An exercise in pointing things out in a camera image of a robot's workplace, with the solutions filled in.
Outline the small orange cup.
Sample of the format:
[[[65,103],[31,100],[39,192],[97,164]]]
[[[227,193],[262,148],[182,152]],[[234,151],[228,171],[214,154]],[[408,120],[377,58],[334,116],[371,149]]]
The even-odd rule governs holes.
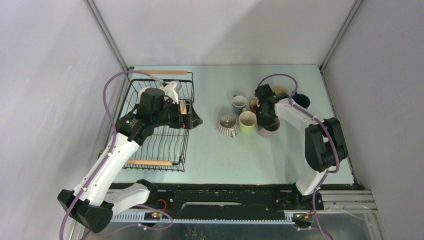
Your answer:
[[[254,114],[256,114],[256,109],[255,107],[258,105],[258,99],[257,98],[252,98],[249,102],[249,109],[251,112],[253,112]]]

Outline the mauve cup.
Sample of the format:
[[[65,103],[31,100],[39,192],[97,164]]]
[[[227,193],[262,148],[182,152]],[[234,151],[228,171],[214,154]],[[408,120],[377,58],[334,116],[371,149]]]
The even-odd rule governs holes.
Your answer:
[[[257,127],[257,132],[261,137],[270,138],[276,131],[280,128],[280,120],[278,118],[275,119],[275,123],[268,127]]]

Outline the light green cup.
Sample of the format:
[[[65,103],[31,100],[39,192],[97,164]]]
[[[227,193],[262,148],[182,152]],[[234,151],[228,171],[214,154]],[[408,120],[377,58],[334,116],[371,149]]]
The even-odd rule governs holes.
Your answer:
[[[238,117],[239,129],[243,134],[250,135],[256,128],[257,117],[252,111],[243,108]]]

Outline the seashell coral print mug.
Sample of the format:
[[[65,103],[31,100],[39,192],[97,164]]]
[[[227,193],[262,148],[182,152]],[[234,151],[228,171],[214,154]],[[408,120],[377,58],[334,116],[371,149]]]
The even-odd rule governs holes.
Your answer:
[[[283,84],[275,84],[271,89],[276,95],[286,96],[287,98],[291,95],[290,89]]]

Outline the grey-blue small cup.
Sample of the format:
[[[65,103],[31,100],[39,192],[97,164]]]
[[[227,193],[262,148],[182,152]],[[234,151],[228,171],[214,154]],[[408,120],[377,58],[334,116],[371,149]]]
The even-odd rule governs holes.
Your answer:
[[[239,116],[246,107],[247,99],[242,95],[234,95],[232,98],[232,108],[234,113]]]

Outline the white ribbed mug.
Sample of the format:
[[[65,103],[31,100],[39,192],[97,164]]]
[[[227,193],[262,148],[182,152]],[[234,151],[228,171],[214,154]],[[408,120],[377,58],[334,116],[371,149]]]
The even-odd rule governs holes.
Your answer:
[[[224,136],[229,136],[232,139],[236,138],[238,130],[237,117],[230,112],[221,114],[218,118],[217,129]]]

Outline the dark blue mug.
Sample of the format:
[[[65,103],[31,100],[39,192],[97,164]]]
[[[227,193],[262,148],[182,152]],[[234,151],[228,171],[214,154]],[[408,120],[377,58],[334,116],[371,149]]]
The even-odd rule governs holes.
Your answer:
[[[311,100],[310,98],[302,93],[296,93],[292,96],[292,99],[294,100],[294,102],[298,105],[300,105],[302,108],[304,109],[308,109],[309,106],[311,105]]]

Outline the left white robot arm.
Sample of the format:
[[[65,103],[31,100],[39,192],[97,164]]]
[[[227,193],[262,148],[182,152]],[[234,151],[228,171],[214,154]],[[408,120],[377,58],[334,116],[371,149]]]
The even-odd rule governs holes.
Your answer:
[[[181,111],[175,90],[146,87],[139,102],[120,118],[104,153],[73,189],[63,189],[57,199],[69,216],[94,234],[103,231],[112,218],[137,205],[153,208],[157,187],[145,179],[109,192],[110,186],[130,157],[153,135],[156,128],[191,130],[203,123],[190,104]]]

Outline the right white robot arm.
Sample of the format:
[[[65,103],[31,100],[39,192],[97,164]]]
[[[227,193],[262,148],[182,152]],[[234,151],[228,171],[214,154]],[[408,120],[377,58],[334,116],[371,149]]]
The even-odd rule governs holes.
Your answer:
[[[282,119],[304,134],[306,167],[295,182],[297,191],[290,196],[295,208],[304,209],[323,177],[336,172],[341,161],[349,156],[341,123],[335,117],[318,118],[287,94],[273,92],[269,84],[258,86],[254,96],[258,99],[254,109],[260,127],[270,128]]]

